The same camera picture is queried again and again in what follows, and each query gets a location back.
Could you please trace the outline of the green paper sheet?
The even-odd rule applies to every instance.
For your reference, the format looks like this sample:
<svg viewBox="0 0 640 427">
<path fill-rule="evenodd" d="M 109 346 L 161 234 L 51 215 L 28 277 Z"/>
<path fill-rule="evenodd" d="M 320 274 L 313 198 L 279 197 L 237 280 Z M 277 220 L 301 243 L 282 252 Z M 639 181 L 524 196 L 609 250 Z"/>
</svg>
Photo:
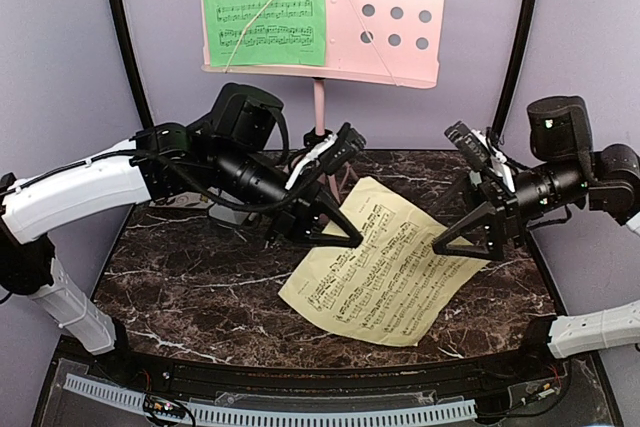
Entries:
<svg viewBox="0 0 640 427">
<path fill-rule="evenodd" d="M 325 0 L 203 0 L 208 65 L 322 66 Z"/>
</svg>

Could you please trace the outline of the yellow paper sheet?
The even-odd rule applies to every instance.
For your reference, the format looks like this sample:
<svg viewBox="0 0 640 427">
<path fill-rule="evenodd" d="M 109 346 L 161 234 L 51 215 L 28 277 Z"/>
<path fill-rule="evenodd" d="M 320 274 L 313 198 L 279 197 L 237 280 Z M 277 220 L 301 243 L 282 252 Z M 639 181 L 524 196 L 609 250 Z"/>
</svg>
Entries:
<svg viewBox="0 0 640 427">
<path fill-rule="evenodd" d="M 279 291 L 305 320 L 334 335 L 415 346 L 486 261 L 437 255 L 445 226 L 372 177 L 341 206 L 363 236 L 357 248 L 316 247 Z"/>
</svg>

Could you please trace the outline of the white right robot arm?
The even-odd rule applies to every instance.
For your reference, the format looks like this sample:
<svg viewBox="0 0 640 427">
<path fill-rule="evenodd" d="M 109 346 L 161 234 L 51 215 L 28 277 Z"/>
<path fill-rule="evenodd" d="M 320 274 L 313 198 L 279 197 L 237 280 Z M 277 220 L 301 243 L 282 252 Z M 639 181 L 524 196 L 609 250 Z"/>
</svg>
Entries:
<svg viewBox="0 0 640 427">
<path fill-rule="evenodd" d="M 628 145 L 593 147 L 586 104 L 579 96 L 551 96 L 527 107 L 530 149 L 539 165 L 526 167 L 502 152 L 489 132 L 458 121 L 445 135 L 470 166 L 447 192 L 463 195 L 468 213 L 432 243 L 435 253 L 503 259 L 505 247 L 524 245 L 531 231 L 548 226 L 544 215 L 570 208 L 610 215 L 639 231 L 639 156 Z"/>
</svg>

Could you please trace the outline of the white metronome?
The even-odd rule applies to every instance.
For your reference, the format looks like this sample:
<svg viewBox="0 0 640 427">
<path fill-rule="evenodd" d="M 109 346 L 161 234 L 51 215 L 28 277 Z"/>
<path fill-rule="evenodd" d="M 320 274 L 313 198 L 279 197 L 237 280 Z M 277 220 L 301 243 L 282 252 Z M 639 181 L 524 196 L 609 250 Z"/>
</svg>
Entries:
<svg viewBox="0 0 640 427">
<path fill-rule="evenodd" d="M 257 213 L 234 211 L 218 203 L 207 209 L 207 215 L 215 224 L 224 227 L 248 227 L 259 219 Z"/>
</svg>

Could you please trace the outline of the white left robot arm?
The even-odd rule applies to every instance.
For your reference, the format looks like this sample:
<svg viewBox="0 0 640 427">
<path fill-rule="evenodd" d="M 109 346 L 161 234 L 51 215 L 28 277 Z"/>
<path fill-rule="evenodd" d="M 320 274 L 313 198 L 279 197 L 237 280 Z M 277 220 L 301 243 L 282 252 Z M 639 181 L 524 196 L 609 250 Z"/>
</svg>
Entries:
<svg viewBox="0 0 640 427">
<path fill-rule="evenodd" d="M 228 83 L 194 122 L 164 123 L 113 147 L 29 179 L 1 180 L 1 285 L 45 310 L 60 328 L 102 357 L 120 383 L 141 374 L 127 350 L 125 328 L 101 312 L 71 280 L 49 239 L 61 226 L 125 205 L 198 193 L 219 206 L 270 219 L 265 239 L 311 247 L 353 248 L 359 230 L 323 183 L 365 147 L 344 124 L 306 146 L 284 172 L 290 153 L 264 155 L 273 131 L 285 132 L 283 102 L 253 86 Z"/>
</svg>

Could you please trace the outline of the pink music stand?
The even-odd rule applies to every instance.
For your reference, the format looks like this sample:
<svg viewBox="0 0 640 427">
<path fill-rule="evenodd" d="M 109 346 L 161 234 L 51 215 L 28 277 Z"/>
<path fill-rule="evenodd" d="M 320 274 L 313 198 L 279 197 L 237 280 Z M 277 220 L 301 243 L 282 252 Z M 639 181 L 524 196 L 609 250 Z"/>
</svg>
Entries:
<svg viewBox="0 0 640 427">
<path fill-rule="evenodd" d="M 445 0 L 325 0 L 326 56 L 322 66 L 208 65 L 204 6 L 203 67 L 208 72 L 307 77 L 313 82 L 315 130 L 325 130 L 325 83 L 345 80 L 431 89 L 440 69 Z"/>
</svg>

